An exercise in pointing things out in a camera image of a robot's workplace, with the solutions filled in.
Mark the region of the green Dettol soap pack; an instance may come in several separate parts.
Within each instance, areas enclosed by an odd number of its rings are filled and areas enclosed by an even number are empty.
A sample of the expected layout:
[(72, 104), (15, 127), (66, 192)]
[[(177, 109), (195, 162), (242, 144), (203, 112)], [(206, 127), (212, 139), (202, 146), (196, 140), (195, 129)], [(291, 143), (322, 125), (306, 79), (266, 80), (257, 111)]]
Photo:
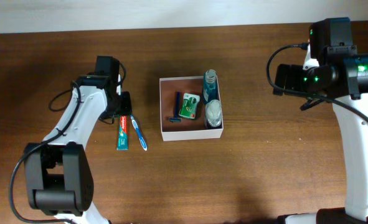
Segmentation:
[(200, 102), (200, 96), (185, 93), (183, 96), (182, 107), (179, 116), (185, 119), (195, 119), (197, 113), (197, 105)]

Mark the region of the Colgate toothpaste tube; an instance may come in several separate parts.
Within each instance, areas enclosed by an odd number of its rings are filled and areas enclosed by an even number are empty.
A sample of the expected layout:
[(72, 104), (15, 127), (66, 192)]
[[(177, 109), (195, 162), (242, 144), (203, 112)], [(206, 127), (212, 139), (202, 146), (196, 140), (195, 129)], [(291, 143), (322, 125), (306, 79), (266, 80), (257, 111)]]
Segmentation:
[(118, 145), (116, 149), (118, 151), (127, 151), (129, 149), (127, 116), (120, 117), (119, 131), (118, 131)]

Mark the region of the blue disposable razor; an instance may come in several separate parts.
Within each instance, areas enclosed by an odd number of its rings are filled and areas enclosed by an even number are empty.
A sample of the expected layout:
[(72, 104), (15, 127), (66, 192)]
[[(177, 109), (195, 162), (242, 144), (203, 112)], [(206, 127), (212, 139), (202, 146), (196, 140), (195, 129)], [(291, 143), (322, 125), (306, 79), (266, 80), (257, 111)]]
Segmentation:
[(176, 97), (175, 97), (173, 117), (170, 117), (169, 118), (169, 122), (171, 122), (171, 123), (179, 123), (179, 122), (181, 122), (181, 118), (179, 117), (179, 104), (180, 104), (180, 99), (181, 99), (181, 93), (177, 91), (176, 92)]

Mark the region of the blue white toothbrush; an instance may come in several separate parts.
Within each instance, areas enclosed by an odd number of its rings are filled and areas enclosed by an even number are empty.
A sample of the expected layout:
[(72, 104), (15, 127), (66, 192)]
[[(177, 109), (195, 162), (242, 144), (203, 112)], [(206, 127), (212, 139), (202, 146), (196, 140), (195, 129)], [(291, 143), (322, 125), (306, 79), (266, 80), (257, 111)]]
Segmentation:
[(143, 135), (141, 134), (140, 128), (139, 128), (134, 116), (131, 115), (130, 119), (131, 119), (131, 123), (132, 123), (132, 125), (133, 125), (133, 127), (134, 127), (134, 129), (135, 129), (135, 131), (138, 135), (138, 139), (139, 139), (139, 142), (141, 144), (141, 147), (143, 148), (144, 151), (147, 151), (148, 147), (147, 147), (146, 141), (145, 141)]

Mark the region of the clear purple sanitizer bottle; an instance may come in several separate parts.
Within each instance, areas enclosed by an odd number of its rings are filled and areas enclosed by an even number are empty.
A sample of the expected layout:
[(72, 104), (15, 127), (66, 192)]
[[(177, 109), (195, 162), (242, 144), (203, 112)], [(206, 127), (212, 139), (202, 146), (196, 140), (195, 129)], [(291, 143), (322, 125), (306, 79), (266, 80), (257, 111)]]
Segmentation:
[(219, 100), (211, 100), (205, 105), (204, 124), (207, 129), (217, 129), (222, 125), (222, 106)]

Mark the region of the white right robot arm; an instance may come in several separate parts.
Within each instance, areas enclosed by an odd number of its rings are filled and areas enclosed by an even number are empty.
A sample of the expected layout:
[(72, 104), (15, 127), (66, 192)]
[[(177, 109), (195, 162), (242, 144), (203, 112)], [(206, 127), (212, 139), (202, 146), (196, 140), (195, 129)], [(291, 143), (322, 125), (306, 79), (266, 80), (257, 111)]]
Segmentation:
[(302, 110), (330, 103), (339, 123), (346, 166), (342, 208), (282, 215), (278, 223), (368, 223), (368, 54), (359, 54), (347, 17), (311, 24), (302, 65), (278, 66), (268, 82), (275, 95), (305, 98)]

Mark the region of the teal Listerine mouthwash bottle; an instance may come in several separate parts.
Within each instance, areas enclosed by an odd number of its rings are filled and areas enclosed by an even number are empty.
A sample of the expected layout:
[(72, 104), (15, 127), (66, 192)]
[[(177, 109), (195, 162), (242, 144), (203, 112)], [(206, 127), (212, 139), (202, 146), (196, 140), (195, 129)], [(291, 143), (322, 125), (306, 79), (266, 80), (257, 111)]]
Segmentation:
[(204, 73), (202, 96), (205, 105), (217, 99), (217, 72), (213, 69)]

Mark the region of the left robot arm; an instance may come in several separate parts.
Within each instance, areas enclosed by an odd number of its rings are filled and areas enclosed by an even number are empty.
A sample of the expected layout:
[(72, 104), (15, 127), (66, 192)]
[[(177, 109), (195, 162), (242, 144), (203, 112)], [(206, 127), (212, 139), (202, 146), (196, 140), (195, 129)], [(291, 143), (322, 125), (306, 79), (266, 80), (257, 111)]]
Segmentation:
[(97, 121), (113, 124), (131, 113), (119, 93), (125, 67), (112, 56), (97, 57), (95, 70), (72, 83), (70, 101), (54, 129), (24, 149), (29, 206), (65, 223), (108, 223), (93, 203), (94, 181), (85, 148)]

